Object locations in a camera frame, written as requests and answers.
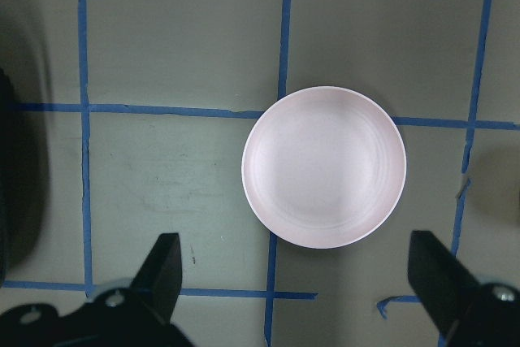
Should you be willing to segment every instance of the bolt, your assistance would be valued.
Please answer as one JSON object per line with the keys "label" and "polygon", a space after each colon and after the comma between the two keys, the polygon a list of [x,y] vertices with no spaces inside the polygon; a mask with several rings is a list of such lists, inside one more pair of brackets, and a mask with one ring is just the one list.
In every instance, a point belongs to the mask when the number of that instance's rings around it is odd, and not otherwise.
{"label": "bolt", "polygon": [[19,318],[20,324],[28,325],[30,323],[34,323],[39,320],[41,317],[41,312],[36,308],[32,307],[30,312],[27,312],[22,317]]}
{"label": "bolt", "polygon": [[116,290],[114,294],[112,294],[105,300],[105,305],[109,306],[110,308],[115,308],[116,306],[119,306],[123,303],[124,295],[121,294],[119,290]]}
{"label": "bolt", "polygon": [[493,288],[493,294],[501,301],[512,302],[515,299],[514,291],[503,284],[495,286]]}

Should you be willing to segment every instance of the white dish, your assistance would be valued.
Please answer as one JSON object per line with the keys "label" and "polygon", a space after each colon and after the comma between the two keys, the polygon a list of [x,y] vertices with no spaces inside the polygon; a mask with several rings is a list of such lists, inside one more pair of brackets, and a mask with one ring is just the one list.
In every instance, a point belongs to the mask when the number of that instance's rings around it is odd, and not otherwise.
{"label": "white dish", "polygon": [[255,215],[310,248],[362,239],[392,213],[406,177],[401,135],[388,114],[349,89],[288,95],[254,125],[242,183]]}

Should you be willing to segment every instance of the round plate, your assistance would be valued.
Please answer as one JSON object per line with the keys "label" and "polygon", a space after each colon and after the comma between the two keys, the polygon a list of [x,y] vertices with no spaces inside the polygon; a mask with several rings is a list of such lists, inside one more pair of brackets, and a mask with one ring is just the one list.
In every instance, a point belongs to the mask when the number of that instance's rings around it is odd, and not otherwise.
{"label": "round plate", "polygon": [[390,215],[406,177],[392,119],[339,87],[292,93],[254,125],[242,183],[256,216],[277,236],[310,248],[358,241]]}

